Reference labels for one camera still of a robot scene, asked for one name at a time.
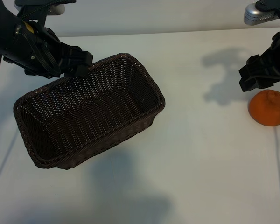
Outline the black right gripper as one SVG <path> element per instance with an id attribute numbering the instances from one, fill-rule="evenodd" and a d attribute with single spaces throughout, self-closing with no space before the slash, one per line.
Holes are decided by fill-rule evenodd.
<path id="1" fill-rule="evenodd" d="M 271 46 L 261 56 L 251 56 L 239 73 L 243 92 L 267 89 L 280 82 L 280 32 L 273 36 Z"/>

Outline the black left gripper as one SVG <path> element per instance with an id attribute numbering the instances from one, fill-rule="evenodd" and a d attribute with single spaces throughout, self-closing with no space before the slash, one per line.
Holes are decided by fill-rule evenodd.
<path id="1" fill-rule="evenodd" d="M 93 55 L 78 46 L 61 44 L 50 30 L 39 27 L 38 23 L 8 22 L 3 31 L 3 60 L 22 67 L 27 75 L 87 76 Z"/>

